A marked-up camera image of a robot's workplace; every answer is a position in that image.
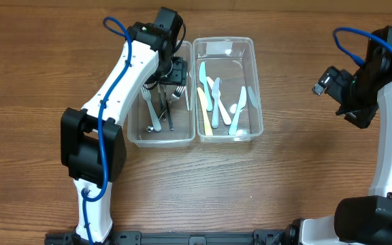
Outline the matte steel fork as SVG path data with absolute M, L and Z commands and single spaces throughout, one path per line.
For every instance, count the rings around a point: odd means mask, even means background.
M 161 85 L 158 85 L 157 88 L 158 88 L 158 94 L 159 94 L 159 105 L 160 105 L 160 109 L 161 109 L 161 115 L 160 115 L 159 119 L 162 120 L 162 121 L 164 121 L 164 120 L 166 120 L 166 119 L 165 119 L 165 116 L 164 116 L 165 105 L 164 105 L 164 103 L 163 103 L 163 92 L 162 92 Z

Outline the shiny steel fork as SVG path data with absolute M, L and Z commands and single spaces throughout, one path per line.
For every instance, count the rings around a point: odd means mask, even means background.
M 168 102 L 167 105 L 179 100 L 179 98 L 181 98 L 182 94 L 184 93 L 184 91 L 186 90 L 185 86 L 177 86 L 175 91 L 171 94 L 170 100 Z M 164 108 L 161 110 L 161 113 L 159 114 L 159 118 L 161 118 L 164 113 L 166 112 L 167 108 Z M 151 132 L 152 130 L 154 130 L 153 126 L 150 125 L 149 127 L 146 127 L 147 132 Z

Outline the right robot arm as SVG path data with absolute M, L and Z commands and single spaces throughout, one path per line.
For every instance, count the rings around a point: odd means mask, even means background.
M 313 87 L 339 103 L 338 114 L 367 128 L 380 116 L 378 158 L 368 194 L 343 199 L 331 216 L 299 218 L 277 244 L 392 244 L 392 26 L 367 35 L 365 58 L 355 73 L 329 67 Z

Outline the yellow plastic knife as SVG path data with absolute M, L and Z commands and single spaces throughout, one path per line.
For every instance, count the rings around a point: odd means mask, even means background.
M 200 103 L 200 106 L 201 106 L 204 133 L 207 136 L 213 136 L 212 127 L 211 127 L 211 124 L 210 124 L 210 120 L 208 118 L 208 112 L 207 112 L 208 100 L 206 99 L 206 94 L 204 93 L 202 88 L 198 87 L 197 88 L 197 95 L 198 95 L 199 103 Z

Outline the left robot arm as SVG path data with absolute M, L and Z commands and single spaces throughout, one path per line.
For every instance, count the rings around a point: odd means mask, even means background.
M 61 117 L 61 163 L 68 168 L 78 194 L 79 221 L 74 231 L 45 244 L 112 244 L 110 214 L 112 183 L 125 161 L 125 118 L 141 90 L 160 85 L 184 85 L 186 63 L 176 56 L 186 27 L 175 10 L 162 7 L 154 22 L 119 26 L 125 39 L 112 72 L 81 109 L 67 108 Z

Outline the light blue plastic knife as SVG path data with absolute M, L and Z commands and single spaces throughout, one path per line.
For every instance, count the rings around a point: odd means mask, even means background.
M 246 88 L 244 86 L 242 86 L 240 89 L 240 97 L 238 100 L 236 111 L 235 111 L 233 120 L 231 122 L 230 128 L 229 128 L 229 135 L 235 135 L 238 130 L 238 122 L 239 122 L 239 118 L 240 118 L 240 112 L 244 108 L 244 106 L 246 105 L 246 100 L 247 100 Z

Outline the dark handled steel fork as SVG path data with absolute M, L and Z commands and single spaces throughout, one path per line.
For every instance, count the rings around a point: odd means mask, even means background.
M 167 119 L 169 123 L 169 130 L 174 131 L 174 124 L 172 120 L 172 114 L 169 108 L 169 99 L 167 98 L 167 92 L 166 92 L 166 85 L 163 85 L 163 94 L 165 96 L 165 102 L 166 102 L 166 111 L 167 111 Z

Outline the white plastic fork thin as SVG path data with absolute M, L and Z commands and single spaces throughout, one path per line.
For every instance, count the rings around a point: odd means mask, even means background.
M 186 88 L 185 88 L 185 99 L 186 99 L 186 109 L 191 111 L 191 87 L 192 87 L 192 76 L 191 72 L 186 73 Z

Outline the pale white plastic knife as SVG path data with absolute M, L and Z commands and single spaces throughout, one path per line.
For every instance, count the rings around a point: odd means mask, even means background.
M 212 110 L 212 128 L 218 128 L 218 116 L 219 116 L 219 106 L 218 106 L 218 98 L 219 98 L 219 87 L 220 87 L 220 78 L 216 78 L 212 87 L 212 97 L 214 100 L 213 110 Z

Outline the mint green plastic knife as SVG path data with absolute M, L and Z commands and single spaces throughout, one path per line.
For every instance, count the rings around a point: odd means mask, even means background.
M 206 63 L 204 61 L 201 62 L 199 66 L 199 81 L 203 85 L 203 91 L 205 93 L 205 97 L 207 100 L 207 111 L 211 112 L 213 110 L 213 105 L 212 105 L 212 100 L 210 98 L 210 91 L 209 91 L 209 86 L 208 86 L 208 81 L 207 81 L 207 75 L 206 75 Z

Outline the white plastic fork thick handle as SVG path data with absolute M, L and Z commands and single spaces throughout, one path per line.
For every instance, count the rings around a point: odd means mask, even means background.
M 161 129 L 162 129 L 161 123 L 159 122 L 159 118 L 158 118 L 157 113 L 155 112 L 154 106 L 152 104 L 152 97 L 151 97 L 150 91 L 144 87 L 142 87 L 142 97 L 147 103 L 153 129 L 156 132 L 161 131 Z

